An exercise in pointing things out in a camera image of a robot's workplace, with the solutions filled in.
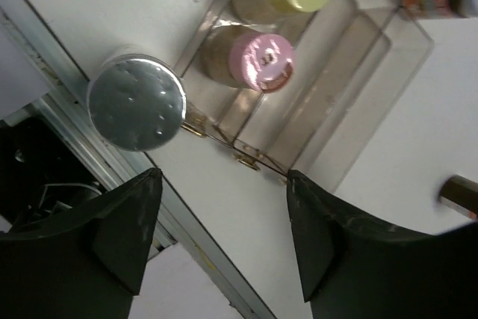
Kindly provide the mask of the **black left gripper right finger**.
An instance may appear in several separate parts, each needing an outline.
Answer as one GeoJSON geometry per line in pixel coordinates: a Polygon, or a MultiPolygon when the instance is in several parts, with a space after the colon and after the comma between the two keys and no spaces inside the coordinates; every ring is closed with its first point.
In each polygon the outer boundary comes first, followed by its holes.
{"type": "Polygon", "coordinates": [[[297,170],[287,205],[314,318],[475,318],[477,224],[428,235],[389,223],[297,170]]]}

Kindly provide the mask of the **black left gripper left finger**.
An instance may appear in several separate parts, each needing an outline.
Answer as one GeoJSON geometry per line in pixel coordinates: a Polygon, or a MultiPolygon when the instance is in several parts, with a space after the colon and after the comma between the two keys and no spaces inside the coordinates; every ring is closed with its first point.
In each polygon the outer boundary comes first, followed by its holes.
{"type": "Polygon", "coordinates": [[[151,168],[112,191],[1,235],[2,318],[127,318],[163,192],[151,168]]]}

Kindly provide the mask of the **silver lid white shaker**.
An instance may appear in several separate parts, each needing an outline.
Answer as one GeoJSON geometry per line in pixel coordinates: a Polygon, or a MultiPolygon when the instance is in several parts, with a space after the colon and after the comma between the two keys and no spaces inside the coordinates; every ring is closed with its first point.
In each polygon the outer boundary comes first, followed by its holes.
{"type": "Polygon", "coordinates": [[[187,110],[182,79],[136,45],[119,47],[106,58],[89,81],[86,102],[99,136],[129,152],[170,142],[187,110]]]}

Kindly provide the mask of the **pink cap spice bottle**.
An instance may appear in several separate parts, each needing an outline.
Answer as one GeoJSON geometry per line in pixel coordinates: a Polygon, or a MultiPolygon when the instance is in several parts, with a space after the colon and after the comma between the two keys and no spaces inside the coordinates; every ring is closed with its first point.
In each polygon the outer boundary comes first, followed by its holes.
{"type": "Polygon", "coordinates": [[[294,74],[294,48],[287,39],[243,25],[215,28],[199,56],[210,79],[259,93],[281,90],[294,74]]]}

